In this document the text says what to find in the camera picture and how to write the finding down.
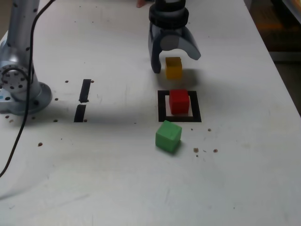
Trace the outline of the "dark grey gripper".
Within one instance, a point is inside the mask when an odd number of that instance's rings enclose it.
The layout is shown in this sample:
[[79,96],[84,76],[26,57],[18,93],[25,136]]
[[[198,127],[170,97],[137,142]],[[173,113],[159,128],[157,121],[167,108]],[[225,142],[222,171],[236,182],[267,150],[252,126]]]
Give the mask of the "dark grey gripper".
[[170,30],[150,24],[148,49],[150,63],[154,73],[160,73],[161,71],[159,55],[162,51],[181,49],[193,60],[199,60],[201,57],[198,46],[186,26]]

